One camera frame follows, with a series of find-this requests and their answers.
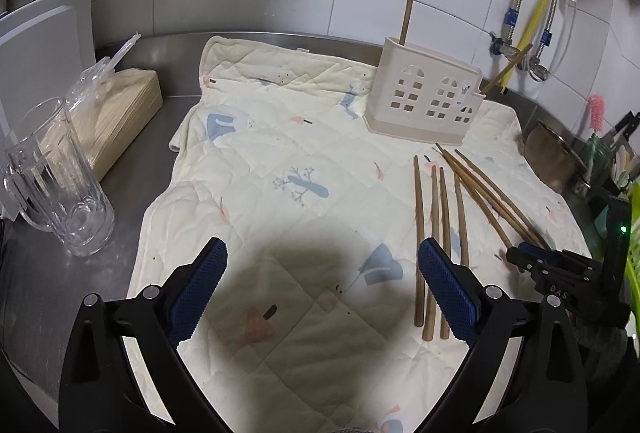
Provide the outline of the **wooden chopstick four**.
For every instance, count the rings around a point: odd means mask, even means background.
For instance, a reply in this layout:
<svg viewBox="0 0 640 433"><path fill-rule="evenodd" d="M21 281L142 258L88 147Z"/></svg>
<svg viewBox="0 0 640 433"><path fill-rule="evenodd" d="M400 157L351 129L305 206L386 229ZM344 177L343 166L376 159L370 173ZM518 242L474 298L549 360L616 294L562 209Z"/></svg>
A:
<svg viewBox="0 0 640 433"><path fill-rule="evenodd" d="M449 201L446 185L446 176L444 168L439 168L439 196L440 196L440 208L442 208L442 249L446 252L448 257L451 255L451 241L450 241L450 215L449 215ZM448 340L450 335L450 328L445 316L440 319L439 337L442 340Z"/></svg>

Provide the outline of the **clear glass mug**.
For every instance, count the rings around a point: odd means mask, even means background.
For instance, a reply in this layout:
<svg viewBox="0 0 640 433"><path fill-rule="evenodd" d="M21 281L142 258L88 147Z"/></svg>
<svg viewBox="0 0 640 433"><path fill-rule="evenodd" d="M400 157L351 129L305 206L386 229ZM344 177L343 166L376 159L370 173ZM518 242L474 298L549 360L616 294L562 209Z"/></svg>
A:
<svg viewBox="0 0 640 433"><path fill-rule="evenodd" d="M3 186L31 227L50 231L75 257L102 249L114 229L114 210L80 147L64 98L30 109L3 151Z"/></svg>

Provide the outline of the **wooden chopstick nine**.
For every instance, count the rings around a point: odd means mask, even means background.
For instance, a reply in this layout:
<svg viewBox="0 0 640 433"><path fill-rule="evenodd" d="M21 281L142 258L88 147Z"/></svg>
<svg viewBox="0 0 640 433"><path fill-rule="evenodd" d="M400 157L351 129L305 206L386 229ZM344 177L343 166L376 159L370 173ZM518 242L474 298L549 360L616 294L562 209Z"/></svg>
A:
<svg viewBox="0 0 640 433"><path fill-rule="evenodd" d="M463 159L467 166L469 166L475 173L480 175L485 183L487 183L493 190L495 190L496 194L501 198L501 200L511 208L512 212L514 212L526 226L529 233L536 237L539 245L546 249L550 249L550 245L548 244L547 240L544 239L544 236L540 234L540 231L538 231L534 224L529 221L529 218L524 214L524 212L514 204L511 198L480 167L477 167L477 165L474 164L471 159L465 156L465 154L462 154L459 149L456 149L454 152Z"/></svg>

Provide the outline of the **beige plastic utensil holder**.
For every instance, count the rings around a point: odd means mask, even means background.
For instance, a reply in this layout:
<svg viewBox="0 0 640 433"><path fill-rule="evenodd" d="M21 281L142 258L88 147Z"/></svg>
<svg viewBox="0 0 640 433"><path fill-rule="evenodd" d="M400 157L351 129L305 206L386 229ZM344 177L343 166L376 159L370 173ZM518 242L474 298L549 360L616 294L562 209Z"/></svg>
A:
<svg viewBox="0 0 640 433"><path fill-rule="evenodd" d="M363 119L373 133L459 146L480 112L483 72L420 45L384 42Z"/></svg>

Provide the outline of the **wooden chopstick ten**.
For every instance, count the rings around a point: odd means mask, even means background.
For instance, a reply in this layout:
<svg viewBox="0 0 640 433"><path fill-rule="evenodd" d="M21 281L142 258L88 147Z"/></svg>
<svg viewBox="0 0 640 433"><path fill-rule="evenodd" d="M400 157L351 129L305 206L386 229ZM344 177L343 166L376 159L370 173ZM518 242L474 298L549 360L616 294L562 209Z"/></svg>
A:
<svg viewBox="0 0 640 433"><path fill-rule="evenodd" d="M487 95L493 88L499 86L500 89L504 90L508 85L509 79L512 74L512 70L521 63L522 60L526 57L530 49L533 47L531 43L527 43L523 49L519 50L512 60L504 66L498 75L488 81L484 86L480 88L480 93L483 95Z"/></svg>

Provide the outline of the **wooden chopstick eight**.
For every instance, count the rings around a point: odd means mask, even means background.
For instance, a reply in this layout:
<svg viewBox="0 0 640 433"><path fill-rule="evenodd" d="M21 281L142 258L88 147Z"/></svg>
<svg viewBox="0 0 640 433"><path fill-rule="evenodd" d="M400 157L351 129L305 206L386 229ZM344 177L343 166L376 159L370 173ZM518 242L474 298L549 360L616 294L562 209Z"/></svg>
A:
<svg viewBox="0 0 640 433"><path fill-rule="evenodd" d="M440 149L440 153L447 161L447 164L450 165L451 169L460 176L461 182L468 189L470 196L476 201L477 205L483 211L488 211L487 219L489 219L491 225L495 227L496 232L506 245L506 248L511 247L511 242L509 238L506 237L506 232L503 231L502 227L498 224L495 214L500 216L501 219L504 219L523 240L534 243L535 245L542 245L542 241L539 240L533 231L521 219L519 219L511 209L508 208L502 198L495 195L489 187L486 187L482 182L480 182L480 180L478 180L475 175L472 174L470 170L458 159L454 158L448 150Z"/></svg>

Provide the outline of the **green plastic dish rack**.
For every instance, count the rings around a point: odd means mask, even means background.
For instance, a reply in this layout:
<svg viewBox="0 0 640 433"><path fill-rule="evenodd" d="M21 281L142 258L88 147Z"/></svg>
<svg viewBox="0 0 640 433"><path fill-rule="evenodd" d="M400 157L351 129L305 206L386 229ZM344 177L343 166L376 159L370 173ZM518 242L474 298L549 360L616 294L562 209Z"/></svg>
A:
<svg viewBox="0 0 640 433"><path fill-rule="evenodd" d="M625 276L630 292L630 307L634 313L636 329L640 319L640 186L639 181L631 185L629 201L631 204L631 223L629 227L629 247Z"/></svg>

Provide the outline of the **wooden chopstick two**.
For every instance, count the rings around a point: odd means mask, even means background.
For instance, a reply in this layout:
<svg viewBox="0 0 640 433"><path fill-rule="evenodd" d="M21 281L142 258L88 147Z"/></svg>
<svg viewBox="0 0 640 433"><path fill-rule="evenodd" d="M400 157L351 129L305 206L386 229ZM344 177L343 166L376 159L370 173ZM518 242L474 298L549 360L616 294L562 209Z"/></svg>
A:
<svg viewBox="0 0 640 433"><path fill-rule="evenodd" d="M420 161L417 156L413 157L412 164L414 185L414 218L416 219L416 251L419 251L421 242L424 240L424 208ZM414 326L422 327L424 325L424 313L425 281L420 271L419 264L416 264L416 294L414 295L413 317Z"/></svg>

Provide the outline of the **wooden chopstick five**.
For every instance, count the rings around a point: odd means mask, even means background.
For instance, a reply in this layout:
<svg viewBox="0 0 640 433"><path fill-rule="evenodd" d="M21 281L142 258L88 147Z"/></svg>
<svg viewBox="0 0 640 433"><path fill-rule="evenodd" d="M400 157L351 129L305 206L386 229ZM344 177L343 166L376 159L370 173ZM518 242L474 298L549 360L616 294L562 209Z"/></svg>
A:
<svg viewBox="0 0 640 433"><path fill-rule="evenodd" d="M466 216L464 208L464 200L462 194L462 186L460 176L454 175L454 193L456 194L457 215L458 215L458 232L460 242L460 262L463 266L470 266L470 251L468 227L466 226Z"/></svg>

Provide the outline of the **black handled kitchen knives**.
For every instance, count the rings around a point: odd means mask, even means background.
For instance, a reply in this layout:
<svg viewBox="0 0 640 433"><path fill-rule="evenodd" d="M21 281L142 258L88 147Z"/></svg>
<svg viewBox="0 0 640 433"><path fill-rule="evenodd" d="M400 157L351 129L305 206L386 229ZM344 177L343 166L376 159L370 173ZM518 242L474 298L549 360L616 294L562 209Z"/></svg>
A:
<svg viewBox="0 0 640 433"><path fill-rule="evenodd" d="M618 121L611 130L606 132L602 138L604 145L605 167L606 173L611 171L614 157L620 146L629 140L632 133L639 127L639 114L629 110L626 115Z"/></svg>

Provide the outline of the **wooden chopstick three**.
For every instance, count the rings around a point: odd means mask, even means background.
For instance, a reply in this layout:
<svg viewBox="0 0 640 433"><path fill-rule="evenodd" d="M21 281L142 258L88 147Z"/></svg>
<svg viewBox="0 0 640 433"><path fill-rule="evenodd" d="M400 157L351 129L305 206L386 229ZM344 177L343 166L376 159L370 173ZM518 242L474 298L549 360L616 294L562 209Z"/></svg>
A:
<svg viewBox="0 0 640 433"><path fill-rule="evenodd" d="M434 239L439 238L440 216L439 216L439 194L438 194L438 167L432 165L431 173L432 182L432 202L431 202L431 236ZM436 301L432 289L427 290L425 323L422 332L424 341L432 341L434 339L436 318Z"/></svg>

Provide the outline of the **wooden chopstick six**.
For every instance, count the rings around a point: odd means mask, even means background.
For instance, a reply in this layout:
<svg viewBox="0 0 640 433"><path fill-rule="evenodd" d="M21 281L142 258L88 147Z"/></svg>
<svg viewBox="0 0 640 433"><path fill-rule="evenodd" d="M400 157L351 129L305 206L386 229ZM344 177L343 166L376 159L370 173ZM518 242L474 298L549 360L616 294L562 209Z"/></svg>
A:
<svg viewBox="0 0 640 433"><path fill-rule="evenodd" d="M461 183L465 186L472 199L480 207L480 210L483 211L489 224L494 227L494 230L500 237L503 245L506 249L511 248L513 242L509 238L508 234L506 234L506 231L501 226L498 219L501 217L501 219L508 224L512 224L512 219L508 212L506 212L506 209L501 205L501 202L493 194L489 193L489 190L480 184L480 181L477 181L475 176L470 173L466 167L463 167L462 164L460 164L460 161L454 158L448 150L443 149L442 145L438 143L436 143L435 146L442 155L442 158L444 158L447 164L449 164L449 167L454 170L454 173L460 176Z"/></svg>

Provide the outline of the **wooden chopstick one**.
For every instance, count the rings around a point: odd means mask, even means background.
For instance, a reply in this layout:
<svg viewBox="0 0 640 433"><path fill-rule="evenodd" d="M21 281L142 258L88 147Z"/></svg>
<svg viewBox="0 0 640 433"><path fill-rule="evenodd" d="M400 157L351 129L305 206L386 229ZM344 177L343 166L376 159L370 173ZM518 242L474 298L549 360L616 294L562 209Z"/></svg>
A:
<svg viewBox="0 0 640 433"><path fill-rule="evenodd" d="M408 34L409 24L410 24L410 19L412 14L413 2L414 0L406 0L404 18L402 19L400 35L398 38L398 44L400 45L406 44L407 34Z"/></svg>

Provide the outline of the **thin white tube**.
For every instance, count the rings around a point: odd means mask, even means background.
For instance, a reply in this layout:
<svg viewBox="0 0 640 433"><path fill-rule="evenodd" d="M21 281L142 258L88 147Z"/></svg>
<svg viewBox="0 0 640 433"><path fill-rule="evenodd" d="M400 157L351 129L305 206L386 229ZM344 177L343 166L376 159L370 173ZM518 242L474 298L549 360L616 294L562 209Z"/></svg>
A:
<svg viewBox="0 0 640 433"><path fill-rule="evenodd" d="M548 49L549 72L554 75L563 63L573 35L578 0L554 0L550 26L551 46Z"/></svg>

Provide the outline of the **pink bottle brush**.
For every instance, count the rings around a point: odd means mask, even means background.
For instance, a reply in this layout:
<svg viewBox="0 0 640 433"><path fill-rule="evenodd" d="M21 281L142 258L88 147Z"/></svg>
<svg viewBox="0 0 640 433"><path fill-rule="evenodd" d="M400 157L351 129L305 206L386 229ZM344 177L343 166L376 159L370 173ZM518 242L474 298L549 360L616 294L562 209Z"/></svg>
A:
<svg viewBox="0 0 640 433"><path fill-rule="evenodd" d="M593 133L602 131L605 100L600 94L593 94L588 100L589 127Z"/></svg>

